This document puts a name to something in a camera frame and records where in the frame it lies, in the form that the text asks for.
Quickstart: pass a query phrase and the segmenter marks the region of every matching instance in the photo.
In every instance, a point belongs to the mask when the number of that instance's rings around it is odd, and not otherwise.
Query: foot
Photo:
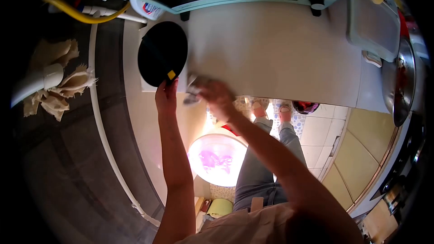
[[[290,122],[291,121],[291,109],[289,106],[281,106],[279,109],[279,119],[280,122]]]
[[[257,118],[258,117],[266,117],[268,119],[267,113],[265,112],[265,109],[264,109],[261,101],[255,101],[252,104],[252,111],[253,111],[253,114],[255,115],[255,117],[257,117]]]

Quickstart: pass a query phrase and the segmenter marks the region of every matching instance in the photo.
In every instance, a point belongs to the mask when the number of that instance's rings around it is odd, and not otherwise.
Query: leg
[[[273,121],[266,118],[265,109],[259,102],[255,102],[253,106],[257,107],[253,109],[257,117],[254,123],[265,132],[270,133]],[[250,207],[253,197],[264,197],[264,203],[267,203],[269,189],[273,185],[273,173],[257,159],[253,150],[248,147],[236,182],[234,211]]]
[[[265,132],[270,133],[273,121],[265,118],[256,118],[255,124]],[[253,150],[248,147],[240,174],[238,175],[236,189],[238,190],[239,187],[246,185],[260,185],[273,182],[272,172],[257,159]]]
[[[304,159],[303,151],[301,150],[300,140],[298,139],[294,127],[291,124],[291,110],[287,106],[280,107],[279,111],[280,126],[279,126],[279,137],[280,142],[288,148],[293,155],[295,155],[301,163],[306,165],[306,160]],[[279,183],[279,179],[276,181],[276,194],[274,197],[274,204],[280,204],[288,202],[286,199],[285,192]]]
[[[279,111],[280,126],[279,137],[280,142],[295,155],[301,163],[306,167],[303,151],[301,150],[300,140],[298,139],[294,127],[291,124],[291,110],[287,106],[281,106]]]
[[[290,122],[282,122],[279,129],[280,142],[307,167],[303,151],[301,150],[300,140],[298,139],[292,124]]]

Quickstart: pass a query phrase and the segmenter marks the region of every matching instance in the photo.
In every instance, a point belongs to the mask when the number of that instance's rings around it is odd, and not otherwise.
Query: bleach bottle
[[[157,20],[165,11],[161,8],[141,0],[130,0],[131,7],[141,16],[150,20]]]

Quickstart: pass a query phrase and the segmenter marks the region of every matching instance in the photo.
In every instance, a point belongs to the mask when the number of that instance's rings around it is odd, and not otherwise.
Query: round black lid
[[[143,79],[158,87],[167,79],[173,81],[181,73],[187,60],[187,36],[181,26],[165,21],[154,25],[143,36],[138,49],[138,69]],[[175,76],[170,80],[170,71]]]

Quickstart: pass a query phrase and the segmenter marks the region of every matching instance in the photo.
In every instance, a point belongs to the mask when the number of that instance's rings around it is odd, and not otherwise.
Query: stainless steel pot
[[[415,95],[415,56],[410,42],[402,38],[398,56],[394,62],[383,61],[383,99],[393,116],[396,127],[400,127],[410,112]]]

